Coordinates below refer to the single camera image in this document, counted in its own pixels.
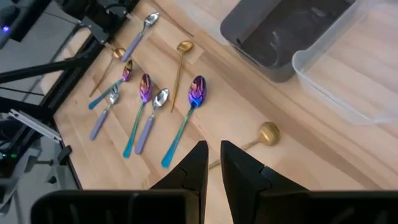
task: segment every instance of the purple handle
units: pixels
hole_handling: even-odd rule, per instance
[[[108,115],[108,110],[104,110],[101,113],[101,116],[98,118],[97,123],[95,123],[94,129],[91,131],[90,140],[94,141],[94,139],[97,136],[98,131],[100,131],[100,128],[102,127],[102,124],[104,123],[107,115]]]
[[[147,122],[146,122],[146,124],[145,124],[144,130],[142,130],[142,133],[141,133],[141,135],[139,136],[139,139],[138,139],[136,148],[134,149],[134,152],[135,152],[137,155],[141,154],[142,151],[144,150],[145,142],[147,141],[147,138],[148,138],[150,129],[151,129],[151,127],[152,127],[152,124],[154,123],[154,120],[155,120],[155,116],[152,114],[152,115],[148,118],[148,120],[147,120]]]
[[[129,59],[130,55],[132,54],[132,52],[134,51],[134,49],[137,47],[138,43],[141,41],[142,37],[144,36],[144,34],[142,32],[140,32],[136,38],[134,38],[134,40],[131,42],[129,48],[126,50],[126,52],[124,53],[124,55],[122,56],[122,62],[126,62],[127,59]]]

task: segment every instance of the plastic container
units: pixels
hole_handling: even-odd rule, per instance
[[[398,121],[398,2],[356,1],[292,65],[309,93],[351,123]]]
[[[273,82],[286,82],[295,75],[293,54],[313,45],[352,4],[353,0],[242,0],[220,30],[242,58]]]

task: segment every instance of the teal handle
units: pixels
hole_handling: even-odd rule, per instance
[[[169,168],[170,167],[170,164],[172,162],[175,150],[177,149],[178,143],[180,142],[182,131],[184,130],[185,125],[186,125],[186,123],[188,121],[188,118],[191,117],[192,112],[193,112],[194,109],[195,109],[194,107],[191,107],[191,109],[188,111],[188,114],[185,116],[184,121],[182,122],[181,127],[180,127],[180,129],[179,129],[179,131],[178,131],[178,133],[177,133],[172,145],[170,146],[170,148],[167,151],[166,155],[162,159],[162,167],[164,167],[164,168]]]
[[[134,138],[135,138],[135,136],[136,136],[137,127],[138,127],[138,121],[139,121],[139,119],[140,119],[140,117],[141,117],[142,110],[144,109],[144,106],[145,106],[145,103],[142,103],[141,106],[140,106],[140,108],[139,108],[139,110],[138,110],[138,114],[137,114],[137,116],[136,116],[136,120],[135,120],[135,122],[134,122],[134,126],[132,127],[132,131],[131,131],[131,134],[130,134],[129,141],[127,142],[127,146],[126,146],[126,148],[124,149],[123,157],[124,157],[125,159],[127,159],[127,158],[130,157],[130,155],[131,155],[132,144],[134,143]]]
[[[122,83],[122,82],[123,82],[123,79],[120,79],[120,80],[118,80],[117,82],[113,83],[113,85],[111,85],[107,90],[105,90],[105,92],[103,92],[103,93],[101,94],[101,96],[99,96],[97,99],[93,100],[93,101],[88,105],[88,109],[90,109],[90,110],[94,109],[94,107],[95,107],[98,103],[100,103],[101,100],[103,100],[103,99],[106,97],[106,95],[108,95],[108,94],[112,91],[113,86],[115,86],[115,85],[120,85],[120,83]]]

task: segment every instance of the blue light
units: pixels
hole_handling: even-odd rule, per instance
[[[5,34],[8,33],[9,31],[10,31],[10,27],[8,27],[8,26],[5,26],[2,28],[2,32]]]

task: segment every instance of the spoon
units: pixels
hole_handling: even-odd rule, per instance
[[[188,52],[191,50],[193,47],[193,43],[190,41],[183,41],[177,46],[178,52],[180,52],[180,64],[178,65],[178,70],[177,70],[177,77],[175,78],[174,81],[174,89],[173,89],[173,95],[172,95],[172,105],[170,108],[170,111],[173,112],[174,109],[174,103],[175,103],[175,98],[177,97],[177,91],[178,91],[178,84],[180,83],[180,74],[181,74],[181,68],[182,68],[182,62],[184,58],[184,53]]]
[[[91,96],[94,94],[95,90],[99,87],[99,85],[102,83],[102,81],[104,81],[105,75],[107,74],[109,68],[111,67],[111,65],[112,65],[112,63],[113,63],[113,60],[115,60],[115,59],[120,59],[120,58],[123,56],[123,54],[124,54],[125,52],[126,52],[126,51],[125,51],[123,48],[118,48],[118,49],[114,49],[114,50],[113,50],[111,62],[110,62],[110,63],[108,64],[108,66],[106,67],[105,72],[102,74],[102,77],[100,78],[100,80],[98,81],[98,83],[94,86],[93,90],[92,90],[92,91],[90,92],[90,94],[88,95],[89,97],[91,97]]]
[[[175,150],[177,148],[178,142],[180,141],[182,131],[184,130],[187,120],[192,115],[195,108],[198,108],[203,104],[203,102],[206,99],[206,94],[207,94],[206,80],[205,80],[205,78],[203,78],[203,76],[199,75],[199,76],[195,77],[195,79],[191,83],[191,87],[188,92],[188,99],[189,99],[189,103],[191,104],[191,108],[188,111],[187,115],[184,117],[184,120],[181,124],[181,127],[180,127],[172,145],[170,146],[166,155],[162,159],[162,167],[164,167],[164,168],[170,167],[170,163],[173,159]]]
[[[121,79],[119,79],[118,81],[116,81],[115,83],[113,83],[107,90],[105,90],[101,94],[101,96],[99,96],[97,99],[93,100],[88,105],[88,109],[92,110],[102,99],[104,99],[106,97],[106,95],[108,95],[112,91],[114,86],[119,86],[122,82],[128,82],[131,78],[131,75],[132,75],[132,60],[129,60],[123,69],[123,72],[122,72],[123,77]]]
[[[132,144],[134,142],[134,137],[136,136],[138,121],[141,117],[142,109],[144,109],[145,104],[152,98],[151,93],[152,93],[152,81],[150,80],[150,76],[148,74],[144,74],[141,78],[141,82],[139,85],[139,94],[142,99],[142,104],[138,110],[138,114],[136,116],[134,126],[132,127],[129,141],[127,142],[127,146],[124,149],[124,152],[123,152],[124,158],[130,157],[131,150],[132,150]]]
[[[152,101],[152,106],[154,107],[154,110],[152,111],[152,114],[149,116],[149,118],[144,126],[144,130],[142,131],[141,135],[139,136],[136,148],[134,149],[134,152],[137,155],[141,154],[142,150],[144,150],[145,142],[148,138],[152,124],[154,123],[155,111],[157,109],[159,109],[160,107],[162,107],[166,103],[168,97],[169,97],[169,90],[164,88],[156,95],[156,97]]]
[[[259,129],[259,137],[244,146],[241,147],[242,150],[246,151],[249,148],[255,146],[256,144],[263,143],[266,146],[273,146],[279,142],[280,139],[280,131],[279,128],[273,122],[265,122],[260,126]],[[221,161],[218,159],[214,161],[209,166],[209,170],[221,164]]]
[[[102,127],[105,118],[107,117],[109,110],[112,108],[113,105],[115,105],[115,103],[118,101],[119,99],[119,87],[118,86],[114,86],[112,88],[112,92],[109,96],[109,105],[105,108],[105,110],[101,113],[101,116],[98,118],[97,122],[95,123],[94,129],[92,130],[91,134],[90,134],[90,140],[94,140],[95,137],[98,134],[98,131],[100,130],[100,128]]]
[[[158,18],[159,18],[158,12],[154,12],[145,18],[144,27],[142,28],[142,31],[140,33],[138,33],[136,38],[134,38],[134,40],[131,42],[129,48],[127,48],[126,52],[124,53],[124,55],[122,57],[122,62],[125,62],[130,57],[130,55],[132,54],[134,49],[136,49],[138,43],[141,41],[142,37],[144,36],[144,31],[145,31],[146,27],[150,27],[150,26],[154,25]]]

